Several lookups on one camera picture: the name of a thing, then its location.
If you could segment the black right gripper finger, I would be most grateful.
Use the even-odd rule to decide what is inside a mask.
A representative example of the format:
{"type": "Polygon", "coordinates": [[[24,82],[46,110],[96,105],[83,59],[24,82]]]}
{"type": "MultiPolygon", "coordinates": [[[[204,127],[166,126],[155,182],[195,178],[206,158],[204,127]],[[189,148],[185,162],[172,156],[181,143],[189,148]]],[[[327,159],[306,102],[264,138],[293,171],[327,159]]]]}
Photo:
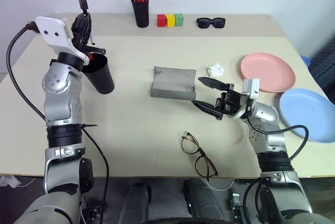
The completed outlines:
{"type": "Polygon", "coordinates": [[[206,102],[202,102],[199,100],[191,100],[191,102],[193,103],[194,106],[196,106],[198,109],[200,109],[201,111],[214,116],[217,120],[222,120],[223,117],[223,112],[217,108],[215,108],[214,105],[211,105],[209,103],[206,102]]]}
{"type": "Polygon", "coordinates": [[[223,83],[219,80],[212,79],[210,77],[199,77],[198,80],[204,84],[205,86],[212,88],[212,89],[217,89],[219,91],[227,91],[228,90],[228,84],[223,83]]]}

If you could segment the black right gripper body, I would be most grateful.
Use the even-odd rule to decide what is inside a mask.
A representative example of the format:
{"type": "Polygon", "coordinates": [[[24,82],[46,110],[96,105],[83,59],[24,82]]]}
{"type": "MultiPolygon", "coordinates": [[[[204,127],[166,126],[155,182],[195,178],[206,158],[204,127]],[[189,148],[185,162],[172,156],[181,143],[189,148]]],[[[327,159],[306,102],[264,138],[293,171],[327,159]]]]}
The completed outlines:
{"type": "Polygon", "coordinates": [[[220,91],[221,97],[217,98],[215,108],[223,114],[234,116],[241,108],[241,94],[234,91],[234,84],[219,84],[216,88],[220,91]]]}

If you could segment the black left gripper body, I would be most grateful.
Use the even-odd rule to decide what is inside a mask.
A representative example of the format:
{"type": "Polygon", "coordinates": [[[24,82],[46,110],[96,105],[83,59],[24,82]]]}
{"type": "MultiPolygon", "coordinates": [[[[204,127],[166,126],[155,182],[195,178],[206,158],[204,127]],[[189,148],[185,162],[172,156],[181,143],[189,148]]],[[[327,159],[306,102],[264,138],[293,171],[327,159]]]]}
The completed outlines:
{"type": "Polygon", "coordinates": [[[81,25],[82,25],[81,18],[82,14],[79,14],[72,24],[71,27],[73,34],[72,43],[75,46],[75,48],[78,49],[80,52],[88,53],[87,44],[81,44],[81,37],[80,37],[81,25]]]}

